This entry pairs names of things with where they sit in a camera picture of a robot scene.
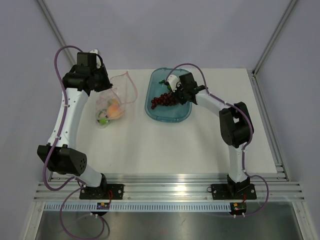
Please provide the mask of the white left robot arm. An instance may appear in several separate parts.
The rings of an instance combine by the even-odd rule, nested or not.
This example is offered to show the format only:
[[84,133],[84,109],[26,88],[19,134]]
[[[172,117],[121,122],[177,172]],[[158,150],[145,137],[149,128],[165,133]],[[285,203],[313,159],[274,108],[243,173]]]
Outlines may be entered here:
[[37,148],[37,155],[44,163],[43,182],[50,191],[59,191],[66,184],[51,187],[47,171],[68,175],[69,182],[79,182],[80,199],[103,199],[110,194],[105,175],[89,166],[86,154],[76,149],[82,112],[91,92],[102,92],[113,86],[99,52],[78,52],[76,64],[59,81],[62,99],[57,120],[47,143]]

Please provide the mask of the teal plastic tray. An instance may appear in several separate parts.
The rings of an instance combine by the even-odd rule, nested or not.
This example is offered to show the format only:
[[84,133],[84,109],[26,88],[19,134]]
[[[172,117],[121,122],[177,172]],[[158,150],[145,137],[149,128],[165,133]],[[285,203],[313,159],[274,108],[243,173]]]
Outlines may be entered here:
[[165,123],[179,123],[189,117],[192,112],[192,104],[187,102],[184,105],[177,103],[175,105],[157,104],[152,108],[154,98],[169,94],[170,89],[164,84],[171,68],[158,68],[150,76],[148,89],[146,93],[144,109],[146,114],[153,120]]

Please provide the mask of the toy mango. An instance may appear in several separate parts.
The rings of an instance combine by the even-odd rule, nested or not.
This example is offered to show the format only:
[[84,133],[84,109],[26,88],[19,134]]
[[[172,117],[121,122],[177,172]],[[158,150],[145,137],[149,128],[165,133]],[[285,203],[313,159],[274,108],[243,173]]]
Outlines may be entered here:
[[174,81],[172,81],[172,80],[161,80],[161,81],[159,81],[158,82],[160,85],[162,85],[162,86],[165,86],[169,91],[171,91],[171,92],[175,92],[176,91],[176,88],[174,87]]

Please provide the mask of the clear zip top bag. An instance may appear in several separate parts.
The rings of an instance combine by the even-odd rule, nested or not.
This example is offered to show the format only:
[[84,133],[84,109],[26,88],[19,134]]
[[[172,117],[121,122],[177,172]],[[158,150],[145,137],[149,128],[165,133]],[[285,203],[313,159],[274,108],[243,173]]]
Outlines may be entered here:
[[97,123],[97,114],[99,111],[105,111],[107,113],[108,100],[116,99],[121,104],[121,108],[124,111],[122,116],[124,116],[126,108],[133,104],[138,98],[138,90],[129,71],[111,77],[110,82],[112,83],[112,88],[100,92],[95,102],[95,122],[101,128],[105,128],[107,125],[101,126]]

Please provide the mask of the orange toy peach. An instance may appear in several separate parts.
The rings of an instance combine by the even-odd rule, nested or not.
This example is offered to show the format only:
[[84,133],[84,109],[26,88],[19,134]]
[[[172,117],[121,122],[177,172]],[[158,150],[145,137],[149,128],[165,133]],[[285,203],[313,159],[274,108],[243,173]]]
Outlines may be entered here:
[[106,116],[108,119],[116,120],[124,114],[122,105],[115,99],[111,98],[107,102]]

